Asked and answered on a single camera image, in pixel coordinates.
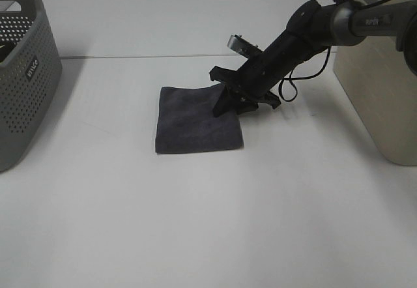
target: beige storage bin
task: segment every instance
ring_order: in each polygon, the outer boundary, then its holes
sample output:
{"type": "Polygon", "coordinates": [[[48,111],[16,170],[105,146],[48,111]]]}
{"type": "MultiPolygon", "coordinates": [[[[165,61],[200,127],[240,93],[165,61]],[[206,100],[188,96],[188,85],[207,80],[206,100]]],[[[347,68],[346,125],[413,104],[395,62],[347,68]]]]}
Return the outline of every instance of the beige storage bin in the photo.
{"type": "Polygon", "coordinates": [[[380,152],[396,164],[417,166],[417,76],[395,50],[395,38],[339,47],[334,72],[380,152]]]}

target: perforated basket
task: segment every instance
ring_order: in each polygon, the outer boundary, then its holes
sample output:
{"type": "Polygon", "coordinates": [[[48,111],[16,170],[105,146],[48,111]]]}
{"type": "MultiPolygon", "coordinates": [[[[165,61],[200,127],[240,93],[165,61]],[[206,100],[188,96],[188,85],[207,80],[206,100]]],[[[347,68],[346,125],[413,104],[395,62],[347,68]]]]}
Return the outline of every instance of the perforated basket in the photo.
{"type": "Polygon", "coordinates": [[[0,63],[0,171],[16,164],[55,93],[62,65],[42,0],[0,12],[0,40],[16,47],[0,63]]]}

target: microfiber cloth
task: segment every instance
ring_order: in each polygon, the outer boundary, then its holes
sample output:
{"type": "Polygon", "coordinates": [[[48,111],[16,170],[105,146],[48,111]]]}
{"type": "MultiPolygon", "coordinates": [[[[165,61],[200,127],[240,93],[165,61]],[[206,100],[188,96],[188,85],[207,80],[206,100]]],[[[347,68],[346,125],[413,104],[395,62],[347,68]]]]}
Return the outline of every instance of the microfiber cloth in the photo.
{"type": "Polygon", "coordinates": [[[234,111],[215,118],[212,109],[223,84],[200,89],[163,87],[155,149],[160,154],[225,151],[243,146],[234,111]]]}

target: white table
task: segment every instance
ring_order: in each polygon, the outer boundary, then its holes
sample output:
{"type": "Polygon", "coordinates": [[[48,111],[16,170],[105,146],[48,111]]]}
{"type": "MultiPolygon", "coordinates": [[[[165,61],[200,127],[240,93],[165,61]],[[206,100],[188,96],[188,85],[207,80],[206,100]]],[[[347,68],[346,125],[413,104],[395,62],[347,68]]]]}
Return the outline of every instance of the white table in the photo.
{"type": "MultiPolygon", "coordinates": [[[[265,48],[307,0],[44,0],[61,56],[218,55],[265,48]]],[[[324,5],[331,0],[318,0],[324,5]]]]}
{"type": "Polygon", "coordinates": [[[63,60],[30,150],[0,175],[1,288],[415,286],[417,168],[377,152],[331,66],[292,104],[241,116],[242,150],[154,153],[160,88],[244,61],[161,56],[229,53],[231,33],[267,45],[305,0],[122,0],[112,17],[112,0],[44,1],[61,55],[121,58],[63,60]]]}

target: basket label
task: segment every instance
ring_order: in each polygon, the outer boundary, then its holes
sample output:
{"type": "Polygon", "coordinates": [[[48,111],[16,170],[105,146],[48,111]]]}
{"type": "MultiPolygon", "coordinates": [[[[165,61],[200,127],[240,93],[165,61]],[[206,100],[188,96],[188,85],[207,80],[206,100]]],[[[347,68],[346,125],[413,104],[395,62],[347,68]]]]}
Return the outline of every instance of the basket label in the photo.
{"type": "Polygon", "coordinates": [[[38,67],[39,67],[39,60],[37,56],[34,56],[26,70],[26,78],[28,81],[32,80],[38,67]]]}

